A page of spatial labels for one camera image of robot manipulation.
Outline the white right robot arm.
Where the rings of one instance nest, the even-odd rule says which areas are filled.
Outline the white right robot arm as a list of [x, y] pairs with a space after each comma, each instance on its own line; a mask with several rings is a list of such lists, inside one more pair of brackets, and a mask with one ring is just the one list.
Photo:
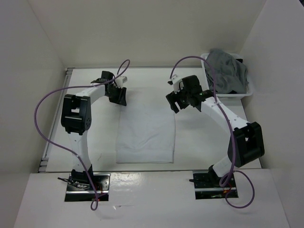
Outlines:
[[222, 104], [210, 90], [203, 90], [196, 75], [174, 75], [168, 84], [173, 87], [173, 91], [166, 95], [166, 99], [174, 113], [192, 106], [211, 117], [229, 134], [227, 155], [209, 167], [210, 185], [220, 186], [231, 170], [240, 168], [265, 154], [260, 124], [250, 123], [239, 117]]

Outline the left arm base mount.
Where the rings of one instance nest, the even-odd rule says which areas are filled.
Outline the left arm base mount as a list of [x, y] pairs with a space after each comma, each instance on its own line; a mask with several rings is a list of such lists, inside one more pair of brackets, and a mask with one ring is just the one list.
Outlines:
[[[93, 184], [97, 191], [98, 201], [109, 200], [110, 177], [109, 173], [94, 173]], [[95, 192], [90, 183], [80, 183], [72, 180], [71, 176], [57, 179], [67, 184], [65, 202], [94, 201]]]

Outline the white skirt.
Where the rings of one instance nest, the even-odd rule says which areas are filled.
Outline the white skirt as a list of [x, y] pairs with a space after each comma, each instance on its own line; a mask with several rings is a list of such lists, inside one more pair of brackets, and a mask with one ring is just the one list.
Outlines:
[[120, 111], [116, 162], [172, 163], [175, 135], [175, 116], [165, 92], [157, 87], [132, 89]]

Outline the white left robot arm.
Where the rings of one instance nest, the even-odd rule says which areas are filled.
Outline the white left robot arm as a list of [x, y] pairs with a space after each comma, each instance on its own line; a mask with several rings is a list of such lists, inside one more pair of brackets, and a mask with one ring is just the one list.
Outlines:
[[68, 134], [74, 155], [70, 181], [84, 190], [91, 189], [95, 183], [87, 146], [88, 130], [92, 125], [91, 105], [106, 96], [109, 102], [126, 106], [126, 82], [125, 76], [115, 79], [113, 73], [102, 71], [101, 77], [92, 81], [88, 88], [64, 97], [61, 125]]

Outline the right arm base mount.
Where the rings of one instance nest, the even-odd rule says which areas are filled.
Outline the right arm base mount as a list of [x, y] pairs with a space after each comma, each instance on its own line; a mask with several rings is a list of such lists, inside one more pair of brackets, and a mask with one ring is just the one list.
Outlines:
[[197, 200], [238, 198], [237, 186], [234, 175], [225, 187], [219, 186], [219, 182], [213, 182], [207, 171], [194, 171], [189, 182], [194, 185], [195, 198]]

